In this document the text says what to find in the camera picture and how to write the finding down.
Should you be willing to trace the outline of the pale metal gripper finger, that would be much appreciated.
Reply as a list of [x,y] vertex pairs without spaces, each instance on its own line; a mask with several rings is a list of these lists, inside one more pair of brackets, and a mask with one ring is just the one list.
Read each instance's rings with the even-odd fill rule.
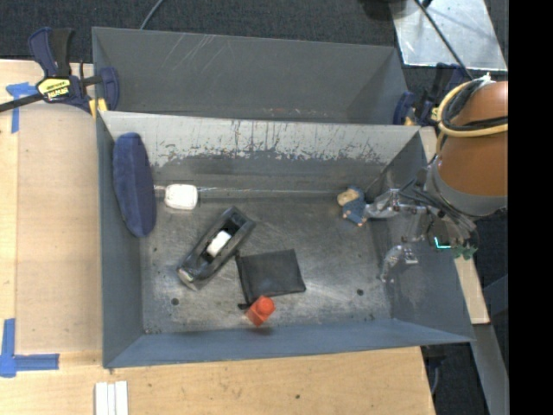
[[386,252],[378,278],[386,283],[391,270],[399,263],[404,263],[407,266],[418,264],[418,257],[411,244],[396,245]]
[[391,188],[379,195],[365,206],[365,217],[368,219],[387,219],[396,216],[407,208],[401,201],[399,188]]

